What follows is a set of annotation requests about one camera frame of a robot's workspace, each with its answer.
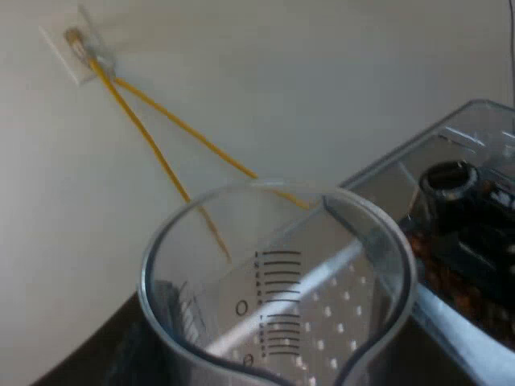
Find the white wall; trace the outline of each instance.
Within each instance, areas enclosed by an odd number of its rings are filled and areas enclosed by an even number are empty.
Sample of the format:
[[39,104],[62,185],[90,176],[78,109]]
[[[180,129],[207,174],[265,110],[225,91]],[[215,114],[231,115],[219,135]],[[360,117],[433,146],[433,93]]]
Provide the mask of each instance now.
[[[39,35],[71,5],[0,5],[2,385],[41,376],[131,295],[181,204],[102,85],[75,86]],[[119,75],[260,175],[337,184],[468,99],[511,98],[505,0],[86,5]],[[128,101],[193,195],[243,179]]]

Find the clear plastic measuring cup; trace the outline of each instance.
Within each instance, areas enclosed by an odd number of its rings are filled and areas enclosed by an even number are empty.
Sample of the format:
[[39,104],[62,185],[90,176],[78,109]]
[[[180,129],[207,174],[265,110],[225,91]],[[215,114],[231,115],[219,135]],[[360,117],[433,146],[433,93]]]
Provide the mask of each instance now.
[[171,217],[138,292],[182,384],[325,386],[371,382],[415,282],[410,247],[381,209],[269,181],[212,191]]

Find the yellow cable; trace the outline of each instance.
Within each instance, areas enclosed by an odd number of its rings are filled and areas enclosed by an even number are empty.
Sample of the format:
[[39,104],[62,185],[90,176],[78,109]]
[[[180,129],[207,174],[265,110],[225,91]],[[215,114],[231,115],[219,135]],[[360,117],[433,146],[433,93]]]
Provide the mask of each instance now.
[[[168,177],[170,177],[170,180],[173,182],[173,184],[179,191],[180,195],[182,195],[184,201],[189,202],[191,200],[190,196],[186,192],[186,189],[184,189],[183,185],[180,183],[177,175],[175,175],[174,171],[168,165],[167,160],[164,158],[163,153],[161,153],[161,150],[159,150],[159,148],[157,147],[154,139],[151,137],[151,135],[148,133],[148,131],[146,131],[143,123],[141,123],[141,121],[138,119],[138,117],[136,117],[136,114],[134,114],[134,112],[130,109],[130,107],[125,102],[125,100],[122,98],[122,96],[118,93],[117,89],[113,86],[113,84],[111,83],[111,80],[105,74],[105,72],[102,69],[102,67],[100,66],[100,64],[97,62],[96,59],[89,58],[89,66],[98,75],[98,77],[102,80],[102,82],[105,84],[105,86],[107,87],[109,92],[111,92],[111,94],[113,94],[114,99],[124,109],[126,114],[129,116],[130,120],[136,125],[136,127],[138,127],[140,133],[146,139],[146,141],[148,142],[148,144],[154,151],[155,157],[158,159],[159,163],[161,164],[161,166],[167,173]],[[230,264],[231,256],[229,255],[229,251],[228,251],[227,247],[225,246],[224,241],[221,239],[220,234],[216,230],[216,226],[213,223],[213,221],[211,220],[211,217],[209,216],[209,214],[206,212],[206,210],[203,207],[199,207],[199,211],[202,214],[202,216],[205,218],[206,223],[209,227],[209,230],[215,236],[216,242],[218,243],[218,245],[220,246],[222,251],[227,256],[228,263]]]
[[[248,175],[252,179],[256,179],[258,175],[251,171],[250,169],[246,168],[245,166],[241,165],[236,159],[231,157],[229,154],[225,153],[222,149],[220,149],[218,146],[210,142],[203,134],[199,133],[195,129],[193,129],[188,123],[178,118],[176,115],[170,113],[167,109],[164,108],[164,106],[160,105],[158,102],[150,99],[143,91],[138,90],[135,88],[132,84],[127,83],[122,78],[114,78],[114,83],[118,84],[119,86],[123,87],[129,92],[132,92],[136,97],[139,97],[142,101],[146,102],[148,105],[152,106],[154,109],[158,110],[161,114],[165,115],[170,119],[170,121],[177,124],[178,127],[186,131],[187,133],[191,134],[194,138],[198,139],[200,142],[202,142],[208,149],[210,149],[214,154],[218,155],[220,158],[222,158],[224,161],[226,161],[229,165],[234,166],[239,171],[243,172],[244,174]],[[278,195],[289,199],[292,203],[295,205],[303,208],[308,209],[309,205],[304,203],[302,200],[297,199],[295,196],[284,193],[281,191],[276,192]]]

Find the cable connector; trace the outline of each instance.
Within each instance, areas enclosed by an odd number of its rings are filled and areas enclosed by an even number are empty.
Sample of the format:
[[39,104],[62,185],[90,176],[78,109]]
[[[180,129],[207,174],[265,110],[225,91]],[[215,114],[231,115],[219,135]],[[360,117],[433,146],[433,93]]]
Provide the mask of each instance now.
[[80,61],[84,63],[84,65],[89,67],[89,60],[92,58],[92,56],[88,53],[88,50],[86,50],[86,47],[84,46],[84,40],[82,39],[82,34],[80,33],[79,29],[76,27],[68,28],[64,32],[64,38],[70,45],[70,48],[76,57],[79,58]]

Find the measurement markings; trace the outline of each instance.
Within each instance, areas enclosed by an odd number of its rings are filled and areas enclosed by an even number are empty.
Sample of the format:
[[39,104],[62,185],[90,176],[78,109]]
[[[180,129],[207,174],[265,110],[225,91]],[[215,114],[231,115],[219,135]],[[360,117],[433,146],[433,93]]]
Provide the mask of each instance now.
[[295,356],[300,356],[300,354],[298,352],[289,352],[289,351],[269,352],[268,355],[295,355]]
[[299,322],[269,322],[269,323],[267,323],[268,326],[273,326],[274,324],[287,324],[290,326],[300,326]]
[[300,255],[299,251],[266,251],[263,255]]
[[300,331],[297,331],[297,330],[268,330],[267,331],[269,334],[280,334],[280,333],[291,333],[291,334],[297,334],[297,335],[300,335]]
[[300,281],[292,281],[292,280],[265,281],[265,285],[269,285],[269,284],[300,284]]
[[268,338],[267,340],[271,341],[271,340],[294,340],[295,342],[299,342],[300,339],[299,338],[287,338],[287,337],[281,337],[281,338]]
[[299,346],[295,346],[294,344],[269,344],[268,348],[300,348]]
[[265,261],[263,265],[280,265],[280,264],[288,264],[288,265],[300,265],[298,261]]
[[267,318],[300,318],[300,315],[297,314],[270,314],[266,316]]
[[292,289],[272,289],[266,291],[265,294],[300,294],[300,291],[293,291]]
[[268,275],[300,275],[300,272],[295,272],[295,271],[270,271],[270,272],[265,272],[265,276],[268,276]]
[[270,299],[265,300],[266,303],[273,303],[273,302],[290,302],[290,303],[300,303],[300,300],[294,300],[294,299]]

